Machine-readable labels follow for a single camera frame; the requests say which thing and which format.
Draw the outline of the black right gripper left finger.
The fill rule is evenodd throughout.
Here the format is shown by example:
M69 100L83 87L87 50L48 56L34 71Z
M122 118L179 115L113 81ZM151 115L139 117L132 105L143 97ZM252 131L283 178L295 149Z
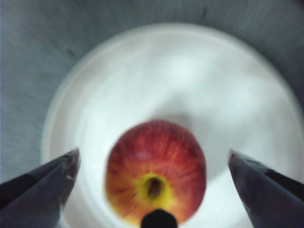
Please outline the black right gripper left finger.
M55 228L80 168L74 149L0 185L2 228Z

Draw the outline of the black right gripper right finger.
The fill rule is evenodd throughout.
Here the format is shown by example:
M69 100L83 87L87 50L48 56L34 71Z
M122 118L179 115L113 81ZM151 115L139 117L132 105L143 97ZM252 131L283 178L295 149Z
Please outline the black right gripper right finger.
M236 151L229 152L232 180L255 228L302 228L304 185Z

